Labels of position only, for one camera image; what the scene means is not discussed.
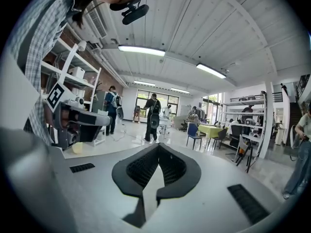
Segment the blue jeans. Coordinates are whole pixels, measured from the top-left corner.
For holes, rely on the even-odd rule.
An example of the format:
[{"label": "blue jeans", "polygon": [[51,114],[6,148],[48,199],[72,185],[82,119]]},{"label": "blue jeans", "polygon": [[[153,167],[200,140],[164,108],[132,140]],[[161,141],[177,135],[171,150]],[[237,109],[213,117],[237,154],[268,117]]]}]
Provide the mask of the blue jeans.
[{"label": "blue jeans", "polygon": [[295,170],[284,188],[284,193],[291,195],[297,193],[302,182],[309,181],[311,177],[311,142],[304,141],[300,145]]}]

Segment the blue chair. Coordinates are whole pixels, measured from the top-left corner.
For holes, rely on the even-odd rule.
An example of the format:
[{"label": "blue chair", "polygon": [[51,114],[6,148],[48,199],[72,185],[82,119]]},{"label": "blue chair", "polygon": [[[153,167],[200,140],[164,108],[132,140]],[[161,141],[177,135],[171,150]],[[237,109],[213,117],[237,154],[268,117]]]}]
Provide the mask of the blue chair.
[{"label": "blue chair", "polygon": [[189,141],[189,137],[191,137],[193,139],[193,147],[192,150],[194,150],[194,144],[195,144],[195,140],[196,139],[200,139],[200,149],[201,149],[201,144],[202,144],[202,137],[197,136],[196,132],[198,131],[198,127],[194,124],[194,123],[189,123],[188,126],[188,139],[187,139],[187,146],[188,146],[188,141]]}]

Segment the fluorescent light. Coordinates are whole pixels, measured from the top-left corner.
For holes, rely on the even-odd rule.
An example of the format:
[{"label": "fluorescent light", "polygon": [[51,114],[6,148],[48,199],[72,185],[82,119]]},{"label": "fluorescent light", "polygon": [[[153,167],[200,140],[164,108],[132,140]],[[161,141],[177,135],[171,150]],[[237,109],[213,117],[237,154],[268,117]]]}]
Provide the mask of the fluorescent light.
[{"label": "fluorescent light", "polygon": [[162,56],[162,57],[165,55],[165,51],[159,50],[159,49],[128,46],[128,45],[119,45],[118,48],[120,51],[124,51],[124,52],[140,52],[140,53],[153,54],[153,55]]},{"label": "fluorescent light", "polygon": [[147,83],[147,82],[142,82],[142,81],[134,81],[134,83],[144,84],[144,85],[150,85],[150,86],[155,86],[155,85],[156,85],[156,84],[154,84],[154,83]]},{"label": "fluorescent light", "polygon": [[182,93],[190,93],[189,91],[183,91],[183,90],[179,90],[179,89],[176,89],[176,88],[171,88],[172,91],[178,91],[178,92],[182,92]]},{"label": "fluorescent light", "polygon": [[211,73],[211,74],[213,74],[213,75],[215,75],[221,79],[224,79],[226,77],[224,74],[220,73],[219,71],[216,71],[215,69],[208,67],[202,63],[199,63],[196,67],[205,71],[205,72],[209,72],[209,73]]}]

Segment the air conditioner vent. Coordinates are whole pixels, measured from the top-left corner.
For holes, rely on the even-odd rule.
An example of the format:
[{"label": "air conditioner vent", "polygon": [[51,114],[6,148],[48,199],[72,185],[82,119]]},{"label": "air conditioner vent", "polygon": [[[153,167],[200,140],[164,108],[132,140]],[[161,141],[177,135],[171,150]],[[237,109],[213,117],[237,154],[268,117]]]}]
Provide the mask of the air conditioner vent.
[{"label": "air conditioner vent", "polygon": [[94,3],[90,3],[86,9],[88,11],[88,15],[90,16],[91,20],[93,21],[96,29],[98,30],[98,33],[100,34],[101,38],[104,38],[107,36],[106,30],[104,28],[103,23],[101,22],[101,19],[98,15],[98,12],[94,8]]}]

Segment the black rubber strip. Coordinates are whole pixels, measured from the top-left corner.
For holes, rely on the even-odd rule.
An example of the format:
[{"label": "black rubber strip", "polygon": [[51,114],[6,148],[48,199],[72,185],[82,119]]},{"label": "black rubber strip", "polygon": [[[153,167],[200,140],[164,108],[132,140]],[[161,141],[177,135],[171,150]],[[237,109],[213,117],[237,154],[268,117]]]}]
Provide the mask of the black rubber strip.
[{"label": "black rubber strip", "polygon": [[258,223],[269,215],[266,209],[241,184],[230,186],[228,190],[252,224]]},{"label": "black rubber strip", "polygon": [[81,172],[84,170],[88,170],[95,167],[92,163],[87,163],[83,165],[78,165],[78,166],[71,166],[70,169],[73,173]]}]

